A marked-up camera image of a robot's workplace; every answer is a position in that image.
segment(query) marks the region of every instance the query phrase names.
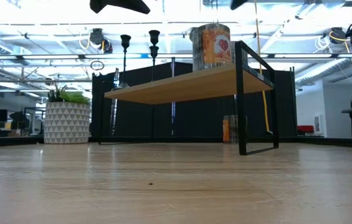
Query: white wall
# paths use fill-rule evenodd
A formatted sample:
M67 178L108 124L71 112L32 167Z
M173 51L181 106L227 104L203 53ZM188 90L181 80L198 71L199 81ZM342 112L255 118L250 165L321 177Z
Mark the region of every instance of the white wall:
M352 84L323 85L325 101L326 130L328 138L351 138L351 119L349 114L341 113L350 108Z
M303 87L296 93L298 125L314 126L314 117L322 114L323 135L327 137L323 82L318 80L313 86Z

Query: yellow cable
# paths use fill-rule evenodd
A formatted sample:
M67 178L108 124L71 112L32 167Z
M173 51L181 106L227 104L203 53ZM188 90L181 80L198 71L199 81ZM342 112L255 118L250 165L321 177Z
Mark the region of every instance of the yellow cable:
M80 38L78 39L78 43L80 44L80 46L87 50L89 47L90 47L90 36L91 36L91 33L88 35L88 39L87 39L87 47L84 47L83 44L82 44L82 34L80 34Z
M333 37L332 33L333 33L333 31L330 32L330 37L334 40L339 40L339 41L348 41L349 40L349 39L339 39L339 38Z
M259 56L261 54L260 52L260 37L259 37L259 20L257 18L257 2L255 0L255 13L256 13L256 33L257 33L257 48L259 50ZM260 74L263 75L263 70L262 70L262 64L259 63L259 70ZM265 118L265 128L267 131L270 131L270 126L269 126L269 115L267 114L267 99L265 97L265 92L262 91L263 94L263 104L264 104L264 118Z
M346 50L347 50L348 53L350 54L349 46L348 46L348 43L346 43L346 41L345 41L345 46L346 46Z

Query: black candlestick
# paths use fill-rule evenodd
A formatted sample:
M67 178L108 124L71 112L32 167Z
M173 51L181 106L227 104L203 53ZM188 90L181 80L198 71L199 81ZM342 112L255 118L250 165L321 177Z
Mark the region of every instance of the black candlestick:
M152 56L152 62L153 62L153 66L152 66L152 82L155 81L155 58L156 56L158 56L158 50L159 47L156 46L156 44L159 42L159 34L161 32L157 31L157 30L151 30L150 31L150 36L151 36L151 43L153 44L150 47L151 50L151 56ZM155 106L152 105L152 118L151 118L151 138L154 138L154 125L155 125Z
M123 73L120 75L120 78L119 78L120 84L117 87L115 87L113 90L129 87L127 82L125 81L125 73L126 73L126 53L127 53L127 48L130 46L131 37L129 35L121 35L120 38L121 38L121 46L123 47L123 52L125 53L125 56L123 58Z

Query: wooden floor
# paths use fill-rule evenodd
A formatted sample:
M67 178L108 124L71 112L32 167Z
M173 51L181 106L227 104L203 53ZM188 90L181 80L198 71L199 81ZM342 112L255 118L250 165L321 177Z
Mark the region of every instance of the wooden floor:
M352 148L0 147L0 223L352 224Z

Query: wooden tabletop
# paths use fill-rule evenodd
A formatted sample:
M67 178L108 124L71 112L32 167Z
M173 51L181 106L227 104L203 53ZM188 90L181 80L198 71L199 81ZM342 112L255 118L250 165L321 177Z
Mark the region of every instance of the wooden tabletop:
M245 93L273 88L272 83L248 66L244 67L243 74ZM235 65L227 64L121 90L109 91L105 93L105 97L156 105L230 96L236 93Z

